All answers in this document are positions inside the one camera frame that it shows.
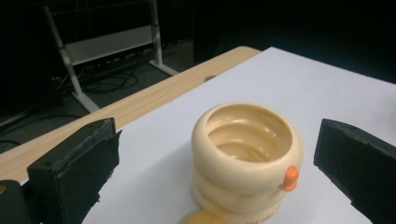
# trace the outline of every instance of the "ceramic cup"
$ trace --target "ceramic cup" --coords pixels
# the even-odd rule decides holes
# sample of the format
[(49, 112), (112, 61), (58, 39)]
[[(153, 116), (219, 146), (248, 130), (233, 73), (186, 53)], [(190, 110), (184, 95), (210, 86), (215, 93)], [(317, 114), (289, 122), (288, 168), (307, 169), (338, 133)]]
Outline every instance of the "ceramic cup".
[(296, 187), (303, 145), (278, 113), (229, 103), (204, 113), (192, 136), (192, 192), (226, 224), (259, 224)]

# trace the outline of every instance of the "cable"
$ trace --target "cable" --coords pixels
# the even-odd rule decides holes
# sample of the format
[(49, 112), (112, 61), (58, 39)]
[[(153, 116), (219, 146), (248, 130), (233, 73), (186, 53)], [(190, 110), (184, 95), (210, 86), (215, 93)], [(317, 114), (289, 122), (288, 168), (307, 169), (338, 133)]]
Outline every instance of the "cable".
[[(81, 75), (82, 75), (82, 73), (83, 73), (83, 71), (85, 70), (86, 67), (87, 67), (87, 63), (84, 63), (84, 64), (82, 65), (82, 68), (80, 69), (78, 75), (77, 75), (77, 78), (80, 78), (80, 77), (81, 77)], [(66, 75), (66, 76), (64, 77), (64, 79), (62, 80), (62, 82), (61, 82), (61, 83), (58, 85), (58, 87), (57, 87), (57, 90), (61, 92), (62, 98), (64, 98), (64, 97), (70, 95), (70, 94), (74, 91), (74, 88), (73, 88), (73, 87), (70, 87), (70, 88), (62, 88), (62, 85), (66, 82), (66, 80), (67, 80), (68, 78), (69, 78), (69, 75)]]
[[(107, 80), (109, 80), (111, 78), (121, 79), (122, 80), (121, 84), (116, 85), (116, 84), (111, 84), (111, 83), (103, 83), (103, 81), (97, 81), (97, 82), (94, 83), (94, 84), (97, 85), (95, 88), (89, 88), (88, 86), (86, 86), (86, 87), (84, 87), (84, 91), (90, 91), (90, 92), (94, 92), (94, 93), (107, 93), (107, 92), (111, 92), (111, 91), (117, 91), (117, 90), (120, 90), (120, 89), (131, 88), (131, 87), (135, 86), (139, 82), (139, 79), (134, 75), (134, 70), (139, 65), (140, 59), (143, 56), (143, 52), (142, 51), (137, 52), (137, 56), (138, 56), (138, 58), (137, 58), (136, 62), (134, 63), (134, 67), (132, 68), (132, 71), (128, 74), (127, 77), (113, 76), (113, 77), (107, 78)], [(134, 83), (126, 86), (126, 83), (131, 78), (134, 79)], [(115, 88), (106, 89), (106, 90), (98, 90), (101, 86), (116, 86), (116, 87)]]
[(20, 146), (21, 143), (13, 140), (0, 140), (0, 144), (13, 144), (15, 146)]
[(0, 123), (0, 128), (4, 128), (5, 126), (7, 126), (7, 125), (19, 120), (19, 119), (25, 118), (26, 116), (29, 115), (29, 113), (31, 111), (32, 111), (32, 107), (28, 107), (27, 109), (23, 110), (20, 114), (18, 114), (16, 116), (14, 116), (14, 117), (12, 117), (12, 118)]
[(30, 122), (27, 122), (25, 124), (17, 126), (17, 127), (13, 128), (13, 129), (10, 129), (8, 131), (3, 131), (3, 132), (0, 133), (0, 135), (6, 135), (8, 133), (15, 132), (18, 129), (21, 129), (23, 127), (26, 127), (28, 125), (31, 125), (31, 124), (36, 123), (36, 122), (39, 122), (39, 121), (44, 120), (44, 119), (52, 119), (52, 118), (59, 118), (59, 117), (69, 117), (69, 118), (75, 118), (75, 119), (80, 119), (81, 118), (81, 116), (79, 116), (79, 115), (69, 115), (69, 114), (50, 115), (50, 116), (43, 117), (41, 119), (36, 119), (36, 120), (30, 121)]

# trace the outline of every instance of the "spiral ridged cup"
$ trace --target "spiral ridged cup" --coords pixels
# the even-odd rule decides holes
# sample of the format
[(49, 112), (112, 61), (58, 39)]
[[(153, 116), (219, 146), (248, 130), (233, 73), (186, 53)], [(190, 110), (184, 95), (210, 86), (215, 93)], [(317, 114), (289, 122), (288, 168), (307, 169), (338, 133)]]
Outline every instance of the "spiral ridged cup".
[(299, 170), (304, 156), (288, 121), (246, 103), (218, 105), (204, 113), (191, 143), (195, 200), (226, 224), (268, 219), (286, 193), (286, 172)]

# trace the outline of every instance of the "dark floor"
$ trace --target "dark floor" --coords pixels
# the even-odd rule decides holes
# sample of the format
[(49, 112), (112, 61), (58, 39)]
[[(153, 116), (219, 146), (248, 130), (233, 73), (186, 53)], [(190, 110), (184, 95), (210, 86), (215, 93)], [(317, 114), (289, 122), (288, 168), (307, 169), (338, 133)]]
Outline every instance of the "dark floor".
[[(76, 73), (81, 79), (103, 74), (108, 78), (91, 81), (83, 85), (84, 92), (99, 106), (110, 105), (128, 95), (141, 91), (169, 76), (149, 64), (153, 59), (153, 51), (144, 51), (138, 64), (138, 56), (131, 54), (124, 60), (110, 59), (100, 69), (80, 67)], [(178, 72), (192, 66), (192, 43), (179, 41), (163, 49), (163, 62)], [(10, 150), (20, 144), (50, 132), (70, 121), (87, 115), (88, 112), (70, 94), (66, 93), (63, 105), (48, 105), (37, 108), (22, 108), (20, 110), (2, 111), (0, 113), (0, 153)], [(21, 118), (10, 125), (2, 125), (15, 116)]]

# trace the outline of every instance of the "white table surface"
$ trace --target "white table surface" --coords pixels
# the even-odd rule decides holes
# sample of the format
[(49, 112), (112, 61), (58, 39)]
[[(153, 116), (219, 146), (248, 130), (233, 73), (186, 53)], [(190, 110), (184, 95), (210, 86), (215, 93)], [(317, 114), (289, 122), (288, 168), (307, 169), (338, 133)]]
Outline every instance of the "white table surface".
[(209, 108), (235, 101), (274, 109), (304, 142), (298, 187), (265, 223), (371, 223), (314, 166), (315, 147), (322, 119), (396, 146), (396, 85), (274, 48), (125, 126), (120, 165), (84, 223), (176, 224), (198, 209), (190, 189), (193, 125)]

